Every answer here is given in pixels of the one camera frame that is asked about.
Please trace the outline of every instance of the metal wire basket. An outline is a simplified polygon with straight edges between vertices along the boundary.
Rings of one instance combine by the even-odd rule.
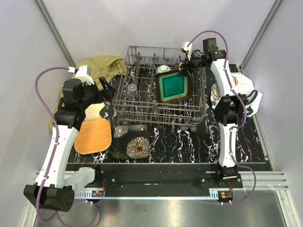
[[[117,95],[113,100],[119,120],[123,123],[181,125],[182,130],[190,127],[191,131],[196,131],[196,125],[206,115],[205,68],[194,73],[189,100],[180,101],[179,104],[157,102],[155,69],[167,65],[176,70],[184,57],[185,54],[179,49],[129,46],[125,60],[129,74],[120,78]],[[129,84],[137,85],[138,98],[134,101],[126,98]]]

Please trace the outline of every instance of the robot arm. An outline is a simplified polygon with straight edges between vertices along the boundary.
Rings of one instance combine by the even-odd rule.
[[[191,46],[187,49],[183,48],[182,46],[181,50],[187,53],[187,59],[183,62],[182,68],[186,69],[187,71],[191,71],[192,68],[207,66],[211,69],[217,80],[222,98],[214,110],[215,119],[219,123],[221,136],[221,150],[218,161],[219,168],[216,172],[216,176],[217,181],[236,178],[238,175],[238,170],[234,161],[232,160],[232,156],[236,160],[235,150],[237,129],[233,128],[232,133],[230,134],[230,128],[232,126],[241,124],[244,110],[239,100],[232,92],[233,89],[237,94],[239,93],[232,78],[228,61],[226,63],[226,68],[224,68],[226,52],[218,49],[215,38],[203,40],[204,54],[202,56],[195,57],[192,54],[191,58],[189,58],[188,54],[190,53]],[[247,102],[246,95],[239,94],[239,96],[244,103]]]
[[[51,144],[42,169],[35,179],[34,185],[26,185],[24,188],[24,195],[35,206],[39,187],[45,179],[40,197],[40,208],[65,212],[71,208],[75,194],[96,178],[98,165],[82,167],[66,180],[64,173],[73,143],[82,122],[86,119],[87,108],[92,104],[100,104],[104,101],[90,76],[89,66],[80,66],[78,70],[70,67],[69,71],[76,73],[75,79],[64,82],[62,88],[64,107],[59,106],[54,115],[59,129],[59,140],[57,143],[55,142],[56,128],[54,127]],[[57,144],[57,148],[52,158],[55,144]],[[47,166],[51,160],[52,163],[47,178],[45,178]]]

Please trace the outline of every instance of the clear plastic cup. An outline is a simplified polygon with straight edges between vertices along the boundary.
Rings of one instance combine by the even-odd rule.
[[[126,97],[131,101],[138,98],[137,86],[135,84],[130,84],[127,86]]]

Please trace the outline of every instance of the gray wall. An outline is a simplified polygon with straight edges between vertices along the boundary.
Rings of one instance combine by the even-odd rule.
[[[258,115],[276,170],[282,170],[303,222],[303,1],[286,0],[245,68],[263,93]]]
[[[227,39],[230,62],[240,64],[273,2],[44,0],[76,63],[105,54],[125,57],[129,45],[180,48],[182,42],[212,29]],[[194,48],[202,50],[203,38],[195,41]],[[218,44],[224,48],[221,39]]]
[[[67,62],[32,0],[1,1],[0,31],[0,225],[19,227],[24,186],[34,182],[51,138],[34,81],[44,69]],[[39,82],[51,109],[67,76],[62,70],[50,72]]]

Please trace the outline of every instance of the olive green cloth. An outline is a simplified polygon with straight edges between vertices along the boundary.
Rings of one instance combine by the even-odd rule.
[[[99,81],[99,77],[104,77],[109,83],[116,75],[127,74],[125,60],[114,55],[105,55],[80,61],[76,68],[79,68],[81,65],[89,65],[91,67],[90,76],[96,82],[99,90],[103,89]],[[53,121],[49,122],[49,129],[50,131],[53,130]]]

